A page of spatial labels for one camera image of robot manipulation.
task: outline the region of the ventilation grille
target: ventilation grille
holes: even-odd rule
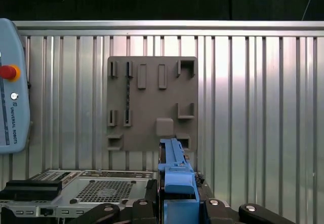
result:
[[[37,176],[36,178],[33,178],[33,180],[45,180],[48,176],[50,176],[50,173],[45,172],[45,173]]]
[[[76,198],[82,203],[108,202],[118,203],[128,199],[133,187],[129,181],[97,181],[90,182]]]

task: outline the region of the black clamp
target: black clamp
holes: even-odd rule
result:
[[[205,223],[210,224],[294,224],[256,204],[241,205],[238,212],[216,199],[205,201]]]
[[[125,207],[123,210],[117,205],[104,203],[69,222],[69,224],[100,223],[157,224],[158,222],[154,215],[153,202],[145,199],[137,200],[133,207]]]

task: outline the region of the gray pegboard panel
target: gray pegboard panel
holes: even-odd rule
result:
[[[108,149],[156,151],[177,137],[196,151],[197,66],[195,57],[109,57]]]

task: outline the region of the rectangular slot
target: rectangular slot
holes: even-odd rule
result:
[[[158,66],[158,88],[167,88],[167,66],[165,64],[160,64]]]
[[[117,62],[112,61],[109,63],[109,76],[112,78],[117,78]]]
[[[178,141],[180,141],[182,148],[184,150],[189,150],[190,149],[190,136],[189,134],[176,134],[176,138]]]
[[[124,127],[131,127],[132,125],[132,111],[125,110],[124,111]]]
[[[193,78],[196,74],[194,60],[178,60],[178,73],[177,77],[180,76],[181,71],[187,69],[189,70],[190,77]]]
[[[137,88],[146,89],[146,64],[140,64],[137,68]]]
[[[108,126],[109,127],[115,127],[117,126],[117,110],[110,110],[109,111],[109,120],[108,120]]]
[[[194,103],[186,107],[180,107],[180,104],[177,103],[178,110],[178,119],[194,119],[195,111],[194,111]]]
[[[110,134],[108,138],[108,150],[119,151],[123,146],[123,134]]]
[[[131,61],[126,63],[126,77],[133,77],[133,62]]]

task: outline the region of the silver screw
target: silver screw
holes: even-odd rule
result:
[[[251,211],[251,212],[255,211],[255,207],[252,206],[252,205],[248,205],[248,206],[246,206],[246,209],[247,209],[248,211]]]
[[[13,92],[13,93],[11,93],[10,98],[13,99],[13,100],[17,100],[18,94]]]
[[[217,200],[211,200],[210,203],[211,203],[212,205],[218,205],[218,201],[217,201]]]
[[[112,208],[111,207],[106,207],[106,208],[104,208],[104,211],[112,211]]]

